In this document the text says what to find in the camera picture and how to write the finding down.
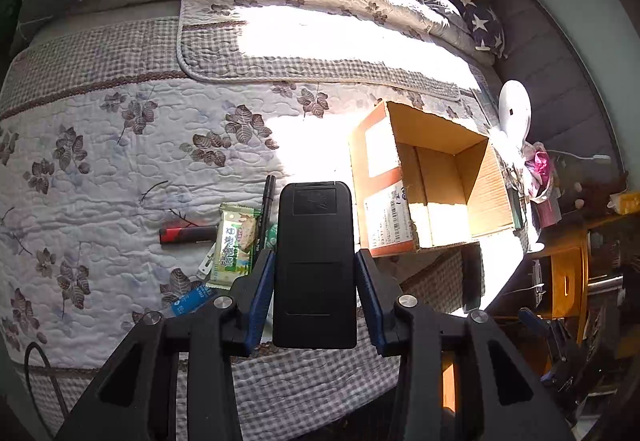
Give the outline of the white plastic clip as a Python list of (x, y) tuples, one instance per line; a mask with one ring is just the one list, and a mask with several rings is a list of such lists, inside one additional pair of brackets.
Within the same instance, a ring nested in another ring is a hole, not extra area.
[(216, 244), (213, 244), (212, 247), (210, 247), (209, 250), (207, 251), (205, 258), (201, 261), (200, 265), (198, 266), (198, 271), (196, 272), (196, 276), (198, 276), (198, 279), (201, 279), (201, 281), (206, 281), (207, 277), (210, 274), (210, 271), (212, 271), (214, 258), (215, 258), (215, 250), (216, 250)]

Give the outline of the open cardboard box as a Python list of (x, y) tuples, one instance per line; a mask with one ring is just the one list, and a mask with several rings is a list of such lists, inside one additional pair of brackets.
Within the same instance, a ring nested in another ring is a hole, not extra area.
[(489, 138), (444, 117), (382, 102), (350, 138), (359, 242), (373, 257), (474, 243), (513, 230)]

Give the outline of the black rectangular case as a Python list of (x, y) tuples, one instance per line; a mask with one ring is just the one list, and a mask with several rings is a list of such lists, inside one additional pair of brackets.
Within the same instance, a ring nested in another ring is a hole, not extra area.
[(282, 190), (273, 286), (277, 347), (356, 347), (354, 238), (345, 183), (290, 183)]

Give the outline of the folded floral quilt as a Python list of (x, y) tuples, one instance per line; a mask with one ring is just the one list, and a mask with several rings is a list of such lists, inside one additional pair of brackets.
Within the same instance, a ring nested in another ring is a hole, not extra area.
[(449, 0), (181, 0), (177, 58), (208, 82), (473, 88), (494, 63)]

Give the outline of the green white glue stick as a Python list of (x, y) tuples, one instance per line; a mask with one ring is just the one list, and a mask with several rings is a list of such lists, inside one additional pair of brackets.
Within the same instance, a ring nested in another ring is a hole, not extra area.
[(264, 247), (272, 250), (277, 249), (278, 242), (278, 224), (273, 223), (270, 225), (264, 240)]

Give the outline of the wooden bedside table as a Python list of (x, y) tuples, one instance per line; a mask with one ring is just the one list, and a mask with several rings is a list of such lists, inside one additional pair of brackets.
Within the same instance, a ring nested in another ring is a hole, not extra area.
[(589, 309), (599, 298), (616, 297), (620, 309), (618, 359), (639, 354), (639, 216), (568, 220), (541, 232), (544, 249), (530, 260), (550, 262), (551, 297), (545, 319), (567, 319), (568, 330), (582, 342)]

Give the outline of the black marker pen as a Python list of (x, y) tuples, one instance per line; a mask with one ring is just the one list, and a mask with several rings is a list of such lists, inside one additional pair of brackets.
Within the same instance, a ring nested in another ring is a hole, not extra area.
[(262, 210), (260, 210), (260, 220), (258, 223), (258, 234), (256, 241), (256, 251), (258, 253), (260, 253), (266, 247), (271, 207), (275, 191), (276, 177), (273, 174), (270, 174), (266, 178), (264, 193), (262, 194)]

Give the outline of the blue glue tube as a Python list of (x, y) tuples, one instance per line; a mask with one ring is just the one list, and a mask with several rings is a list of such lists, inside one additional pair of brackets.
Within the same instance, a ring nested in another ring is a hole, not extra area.
[(189, 314), (198, 308), (201, 308), (202, 305), (209, 302), (209, 300), (215, 297), (216, 294), (217, 291), (215, 288), (208, 287), (206, 285), (195, 287), (183, 296), (179, 297), (175, 302), (171, 303), (171, 314), (174, 317), (181, 317), (181, 315)]

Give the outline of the green seaweed snack packet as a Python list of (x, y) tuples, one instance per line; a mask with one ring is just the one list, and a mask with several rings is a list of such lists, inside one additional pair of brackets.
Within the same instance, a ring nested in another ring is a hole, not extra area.
[(250, 274), (256, 251), (259, 210), (225, 202), (220, 206), (209, 287), (230, 289), (235, 279)]

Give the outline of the red black lighter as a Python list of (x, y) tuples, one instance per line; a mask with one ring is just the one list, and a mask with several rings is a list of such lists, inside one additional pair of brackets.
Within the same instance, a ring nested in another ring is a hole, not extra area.
[(215, 225), (195, 225), (195, 227), (164, 227), (158, 232), (160, 245), (195, 244), (213, 242), (218, 233)]

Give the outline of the pink flower decoration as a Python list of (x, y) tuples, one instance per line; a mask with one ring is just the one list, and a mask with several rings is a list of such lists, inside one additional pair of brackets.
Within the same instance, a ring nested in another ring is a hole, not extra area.
[(525, 142), (523, 185), (529, 199), (536, 204), (546, 201), (554, 187), (554, 164), (544, 144)]

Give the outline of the star-pattern navy pillow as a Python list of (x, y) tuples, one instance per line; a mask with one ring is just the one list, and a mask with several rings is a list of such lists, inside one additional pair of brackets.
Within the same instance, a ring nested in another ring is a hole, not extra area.
[(500, 19), (488, 0), (451, 0), (468, 26), (477, 51), (501, 58), (506, 36)]

